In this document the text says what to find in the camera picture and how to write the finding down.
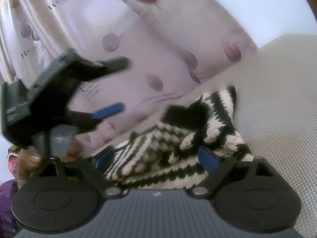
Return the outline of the person's left hand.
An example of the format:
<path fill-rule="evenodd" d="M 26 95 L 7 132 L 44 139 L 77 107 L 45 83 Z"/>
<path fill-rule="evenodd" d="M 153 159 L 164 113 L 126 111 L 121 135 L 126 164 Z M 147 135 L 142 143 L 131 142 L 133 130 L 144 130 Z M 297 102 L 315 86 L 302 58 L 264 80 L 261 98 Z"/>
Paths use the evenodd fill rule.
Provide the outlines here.
<path fill-rule="evenodd" d="M 82 144 L 74 139 L 70 145 L 66 156 L 60 157 L 61 161 L 75 161 L 83 155 Z M 42 164 L 41 156 L 34 150 L 30 151 L 12 145 L 8 148 L 8 167 L 10 173 L 17 180 L 17 187 L 20 189 L 27 180 L 32 176 L 33 172 Z"/>

